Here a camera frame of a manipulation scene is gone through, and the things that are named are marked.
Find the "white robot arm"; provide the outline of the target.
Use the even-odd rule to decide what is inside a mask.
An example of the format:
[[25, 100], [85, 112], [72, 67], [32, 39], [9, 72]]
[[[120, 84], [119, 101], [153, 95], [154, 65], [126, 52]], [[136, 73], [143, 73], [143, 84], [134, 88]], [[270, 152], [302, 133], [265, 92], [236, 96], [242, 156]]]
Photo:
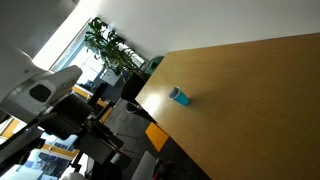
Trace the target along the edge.
[[66, 139], [81, 130], [70, 122], [63, 123], [58, 109], [72, 97], [72, 87], [82, 74], [79, 67], [52, 73], [36, 66], [23, 51], [1, 44], [0, 72], [1, 110], [27, 124], [1, 145], [2, 169], [25, 160], [33, 148], [43, 145], [44, 131]]

